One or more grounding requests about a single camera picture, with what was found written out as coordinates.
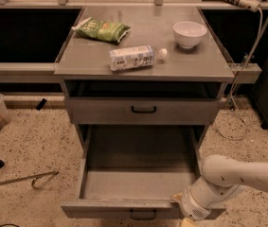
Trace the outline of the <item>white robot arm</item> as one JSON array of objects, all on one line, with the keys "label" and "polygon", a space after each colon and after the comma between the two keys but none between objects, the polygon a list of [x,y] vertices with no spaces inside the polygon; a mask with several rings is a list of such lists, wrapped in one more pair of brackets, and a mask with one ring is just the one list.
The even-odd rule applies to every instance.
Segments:
[{"label": "white robot arm", "polygon": [[180,227],[197,227],[215,205],[238,196],[245,187],[268,193],[268,162],[242,162],[223,155],[207,156],[195,183],[171,197],[184,217]]}]

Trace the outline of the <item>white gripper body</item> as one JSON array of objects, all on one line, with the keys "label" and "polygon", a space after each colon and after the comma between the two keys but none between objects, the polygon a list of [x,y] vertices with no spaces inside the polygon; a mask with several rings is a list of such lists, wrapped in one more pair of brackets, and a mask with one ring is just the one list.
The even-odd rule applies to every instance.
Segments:
[{"label": "white gripper body", "polygon": [[201,221],[212,212],[208,207],[210,201],[211,195],[207,188],[191,186],[182,193],[179,205],[185,217]]}]

